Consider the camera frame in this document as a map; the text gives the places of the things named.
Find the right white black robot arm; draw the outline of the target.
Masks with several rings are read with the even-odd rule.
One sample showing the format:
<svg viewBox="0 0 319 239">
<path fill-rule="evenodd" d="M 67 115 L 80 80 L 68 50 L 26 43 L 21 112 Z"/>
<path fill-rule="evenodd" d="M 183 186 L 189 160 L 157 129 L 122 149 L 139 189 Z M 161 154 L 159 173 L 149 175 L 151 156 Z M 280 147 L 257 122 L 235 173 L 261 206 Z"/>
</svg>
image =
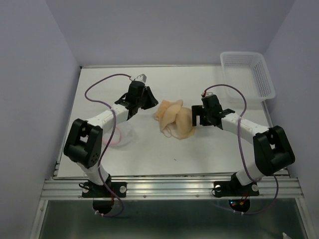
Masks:
<svg viewBox="0 0 319 239">
<path fill-rule="evenodd" d="M 241 140 L 253 145 L 254 162 L 247 164 L 242 159 L 243 169 L 236 172 L 229 188 L 234 194 L 241 194 L 247 185 L 271 176 L 295 162 L 290 142 L 280 126 L 263 126 L 244 119 L 234 110 L 223 109 L 215 94 L 202 97 L 202 104 L 191 107 L 192 125 L 214 126 L 237 135 L 239 150 L 243 157 Z"/>
</svg>

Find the beige bra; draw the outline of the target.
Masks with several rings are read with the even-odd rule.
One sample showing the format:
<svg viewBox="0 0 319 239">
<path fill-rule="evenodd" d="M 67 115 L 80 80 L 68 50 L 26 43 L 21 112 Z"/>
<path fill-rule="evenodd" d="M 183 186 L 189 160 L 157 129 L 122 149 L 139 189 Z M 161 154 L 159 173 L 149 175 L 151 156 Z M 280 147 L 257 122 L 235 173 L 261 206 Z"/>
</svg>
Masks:
<svg viewBox="0 0 319 239">
<path fill-rule="evenodd" d="M 165 137 L 174 137 L 179 140 L 194 135 L 192 126 L 192 111 L 183 106 L 183 100 L 170 102 L 163 100 L 154 114 L 159 123 L 159 130 Z"/>
</svg>

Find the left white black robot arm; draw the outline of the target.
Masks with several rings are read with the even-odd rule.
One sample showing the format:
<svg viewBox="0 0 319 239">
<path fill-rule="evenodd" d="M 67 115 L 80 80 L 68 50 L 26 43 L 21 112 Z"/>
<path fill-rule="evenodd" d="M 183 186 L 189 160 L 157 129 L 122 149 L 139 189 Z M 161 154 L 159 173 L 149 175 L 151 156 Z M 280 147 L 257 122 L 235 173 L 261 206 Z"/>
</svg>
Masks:
<svg viewBox="0 0 319 239">
<path fill-rule="evenodd" d="M 90 98 L 87 100 L 104 104 L 107 110 L 90 119 L 76 119 L 71 125 L 63 153 L 83 170 L 94 184 L 94 191 L 99 196 L 106 196 L 110 193 L 111 184 L 107 181 L 109 173 L 101 166 L 103 135 L 109 131 L 114 134 L 117 124 L 128 121 L 139 109 L 155 107 L 158 101 L 146 85 L 144 74 L 132 80 L 128 91 L 113 105 Z"/>
</svg>

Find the white mesh laundry bag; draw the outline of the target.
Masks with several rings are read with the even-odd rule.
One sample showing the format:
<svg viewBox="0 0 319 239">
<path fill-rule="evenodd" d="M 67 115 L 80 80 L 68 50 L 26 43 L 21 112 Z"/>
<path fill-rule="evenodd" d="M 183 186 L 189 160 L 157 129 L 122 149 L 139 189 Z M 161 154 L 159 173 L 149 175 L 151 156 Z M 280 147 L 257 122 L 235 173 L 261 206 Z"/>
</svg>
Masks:
<svg viewBox="0 0 319 239">
<path fill-rule="evenodd" d="M 114 135 L 110 141 L 110 147 L 121 147 L 129 144 L 135 138 L 133 126 L 128 122 L 116 126 Z"/>
</svg>

